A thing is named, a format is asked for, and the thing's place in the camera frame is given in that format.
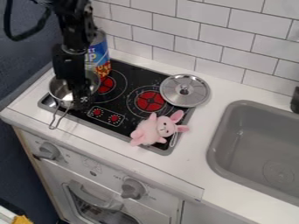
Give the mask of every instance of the sink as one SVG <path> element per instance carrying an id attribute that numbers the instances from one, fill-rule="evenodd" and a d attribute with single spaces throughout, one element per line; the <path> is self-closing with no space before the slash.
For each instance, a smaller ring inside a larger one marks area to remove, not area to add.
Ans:
<path id="1" fill-rule="evenodd" d="M 299 115 L 253 101 L 235 101 L 207 152 L 225 179 L 299 206 Z"/>

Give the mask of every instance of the white tile wall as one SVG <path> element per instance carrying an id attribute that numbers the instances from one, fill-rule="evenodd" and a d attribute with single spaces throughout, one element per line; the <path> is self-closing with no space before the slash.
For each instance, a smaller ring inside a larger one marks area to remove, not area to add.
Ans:
<path id="1" fill-rule="evenodd" d="M 133 8 L 169 16 L 176 14 L 176 0 L 131 0 Z"/>
<path id="2" fill-rule="evenodd" d="M 115 37 L 111 35 L 107 35 L 107 43 L 109 48 L 115 49 Z"/>
<path id="3" fill-rule="evenodd" d="M 136 43 L 124 38 L 115 38 L 115 49 L 131 53 L 147 59 L 152 59 L 152 46 Z"/>
<path id="4" fill-rule="evenodd" d="M 189 70 L 194 70 L 195 66 L 195 57 L 157 47 L 154 47 L 154 60 Z"/>
<path id="5" fill-rule="evenodd" d="M 299 21 L 294 21 L 289 32 L 288 40 L 299 42 Z"/>
<path id="6" fill-rule="evenodd" d="M 291 20 L 244 10 L 232 10 L 228 27 L 285 39 Z"/>
<path id="7" fill-rule="evenodd" d="M 196 71 L 236 82 L 241 82 L 244 74 L 243 68 L 224 65 L 207 59 L 196 59 Z"/>
<path id="8" fill-rule="evenodd" d="M 281 59 L 278 63 L 275 75 L 299 81 L 299 64 Z"/>
<path id="9" fill-rule="evenodd" d="M 177 0 L 177 17 L 212 25 L 226 26 L 229 9 L 188 0 Z"/>
<path id="10" fill-rule="evenodd" d="M 249 51 L 254 41 L 254 34 L 202 24 L 200 40 Z"/>
<path id="11" fill-rule="evenodd" d="M 152 14 L 146 11 L 133 10 L 119 5 L 111 5 L 112 18 L 126 24 L 152 27 Z"/>
<path id="12" fill-rule="evenodd" d="M 278 38 L 256 36 L 253 52 L 299 62 L 299 44 Z"/>
<path id="13" fill-rule="evenodd" d="M 101 18 L 111 18 L 110 4 L 93 1 L 94 15 Z"/>
<path id="14" fill-rule="evenodd" d="M 299 0 L 93 0 L 93 5 L 110 48 L 190 70 L 197 64 L 199 72 L 285 95 L 299 83 Z"/>
<path id="15" fill-rule="evenodd" d="M 104 30 L 107 34 L 122 37 L 126 39 L 132 39 L 131 26 L 128 24 L 121 24 L 111 20 L 103 18 L 94 18 L 94 23 Z"/>
<path id="16" fill-rule="evenodd" d="M 299 19 L 299 1 L 266 0 L 263 12 L 286 18 Z"/>
<path id="17" fill-rule="evenodd" d="M 139 27 L 133 27 L 133 37 L 135 41 L 152 46 L 160 46 L 162 48 L 173 50 L 174 36 L 161 33 L 158 31 L 151 31 Z"/>
<path id="18" fill-rule="evenodd" d="M 243 83 L 248 86 L 263 88 L 289 96 L 293 95 L 295 87 L 299 86 L 299 82 L 297 81 L 284 80 L 272 75 L 256 73 L 253 71 L 246 71 Z"/>
<path id="19" fill-rule="evenodd" d="M 222 46 L 206 44 L 200 41 L 176 37 L 175 51 L 209 60 L 220 60 Z"/>
<path id="20" fill-rule="evenodd" d="M 101 0 L 102 2 L 110 3 L 110 4 L 120 4 L 124 6 L 129 6 L 129 0 Z"/>
<path id="21" fill-rule="evenodd" d="M 199 23 L 154 14 L 154 30 L 190 39 L 198 39 Z"/>
<path id="22" fill-rule="evenodd" d="M 256 53 L 225 48 L 222 62 L 237 67 L 245 67 L 258 72 L 272 74 L 275 70 L 277 59 L 269 58 Z"/>
<path id="23" fill-rule="evenodd" d="M 205 0 L 208 4 L 218 4 L 247 11 L 261 11 L 263 0 Z"/>

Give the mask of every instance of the cable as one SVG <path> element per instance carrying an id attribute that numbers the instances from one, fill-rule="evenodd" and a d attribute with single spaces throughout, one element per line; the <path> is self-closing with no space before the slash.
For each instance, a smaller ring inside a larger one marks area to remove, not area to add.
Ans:
<path id="1" fill-rule="evenodd" d="M 3 22 L 4 22 L 4 32 L 6 36 L 13 41 L 20 41 L 23 39 L 27 39 L 30 36 L 36 34 L 37 32 L 40 32 L 45 27 L 45 23 L 51 15 L 51 10 L 46 8 L 43 16 L 39 19 L 38 23 L 35 26 L 33 26 L 28 31 L 24 31 L 23 33 L 13 36 L 11 34 L 11 29 L 10 29 L 10 16 L 12 13 L 12 5 L 13 5 L 13 0 L 7 0 Z"/>

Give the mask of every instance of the toy stove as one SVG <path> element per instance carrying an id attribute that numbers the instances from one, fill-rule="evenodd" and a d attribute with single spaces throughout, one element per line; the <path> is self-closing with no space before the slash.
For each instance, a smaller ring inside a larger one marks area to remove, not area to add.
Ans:
<path id="1" fill-rule="evenodd" d="M 194 109 L 180 108 L 170 105 L 160 95 L 160 83 L 168 76 L 120 61 L 111 60 L 113 70 L 110 75 L 101 79 L 101 86 L 95 96 L 91 108 L 85 112 L 70 110 L 69 119 L 81 119 L 80 123 L 129 141 L 129 135 L 141 120 L 147 119 L 150 113 L 158 116 L 171 116 L 177 110 L 184 111 L 180 123 L 187 124 Z M 56 102 L 47 94 L 38 105 L 50 111 L 56 109 Z M 156 143 L 145 147 L 148 150 L 166 155 L 172 152 L 167 143 Z"/>

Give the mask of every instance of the stove control knob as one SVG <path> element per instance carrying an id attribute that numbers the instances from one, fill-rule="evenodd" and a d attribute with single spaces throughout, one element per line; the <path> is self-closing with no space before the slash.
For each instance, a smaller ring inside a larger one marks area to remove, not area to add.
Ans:
<path id="1" fill-rule="evenodd" d="M 50 160 L 55 160 L 60 156 L 60 151 L 57 147 L 51 143 L 43 143 L 39 149 L 38 153 L 34 153 L 37 158 L 46 158 Z"/>
<path id="2" fill-rule="evenodd" d="M 145 193 L 144 186 L 132 178 L 127 178 L 122 184 L 123 199 L 139 200 Z"/>

